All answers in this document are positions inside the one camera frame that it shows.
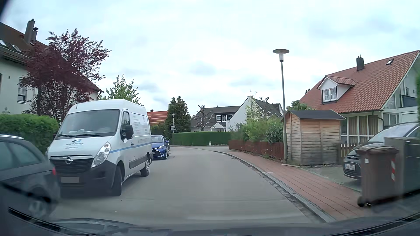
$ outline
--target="van headlight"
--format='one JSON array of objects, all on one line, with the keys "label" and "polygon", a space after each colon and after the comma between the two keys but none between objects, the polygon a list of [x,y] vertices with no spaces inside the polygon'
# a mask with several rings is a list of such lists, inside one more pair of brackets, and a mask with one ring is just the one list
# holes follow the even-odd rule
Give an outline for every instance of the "van headlight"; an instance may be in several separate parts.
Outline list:
[{"label": "van headlight", "polygon": [[92,167],[95,167],[97,165],[104,163],[110,151],[111,151],[111,144],[109,142],[106,142],[101,147],[101,149],[99,149],[99,152],[98,154],[96,154],[95,159],[93,159]]}]

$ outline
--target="wooden shed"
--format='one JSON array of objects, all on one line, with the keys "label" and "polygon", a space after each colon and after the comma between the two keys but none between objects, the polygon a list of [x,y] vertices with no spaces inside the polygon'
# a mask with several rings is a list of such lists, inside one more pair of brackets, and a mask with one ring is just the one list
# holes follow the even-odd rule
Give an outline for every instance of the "wooden shed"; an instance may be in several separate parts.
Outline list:
[{"label": "wooden shed", "polygon": [[284,119],[290,164],[337,163],[344,117],[333,110],[288,110]]}]

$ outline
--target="brown trash bin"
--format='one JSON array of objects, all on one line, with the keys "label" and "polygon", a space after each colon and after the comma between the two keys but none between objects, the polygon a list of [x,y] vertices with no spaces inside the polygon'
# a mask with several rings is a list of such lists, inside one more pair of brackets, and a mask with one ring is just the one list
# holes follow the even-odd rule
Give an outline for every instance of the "brown trash bin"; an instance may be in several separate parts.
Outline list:
[{"label": "brown trash bin", "polygon": [[356,153],[360,155],[362,182],[357,205],[371,206],[397,197],[395,157],[398,150],[393,146],[361,147]]}]

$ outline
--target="asphalt road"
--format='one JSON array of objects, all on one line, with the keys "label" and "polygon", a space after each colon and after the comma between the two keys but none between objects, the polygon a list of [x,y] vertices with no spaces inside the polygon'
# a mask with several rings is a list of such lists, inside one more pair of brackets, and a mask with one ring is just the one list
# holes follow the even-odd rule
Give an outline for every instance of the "asphalt road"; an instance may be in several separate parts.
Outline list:
[{"label": "asphalt road", "polygon": [[121,196],[65,198],[51,218],[202,229],[316,221],[238,160],[184,147],[172,147],[167,160],[154,160],[148,177],[129,178]]}]

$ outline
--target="white van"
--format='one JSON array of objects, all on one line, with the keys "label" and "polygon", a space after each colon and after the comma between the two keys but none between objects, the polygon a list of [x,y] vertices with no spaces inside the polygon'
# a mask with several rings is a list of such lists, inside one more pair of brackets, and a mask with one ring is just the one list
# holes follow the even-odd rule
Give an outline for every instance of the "white van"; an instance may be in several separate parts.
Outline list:
[{"label": "white van", "polygon": [[114,196],[130,176],[149,175],[151,154],[146,109],[124,99],[74,105],[47,150],[63,190],[105,189]]}]

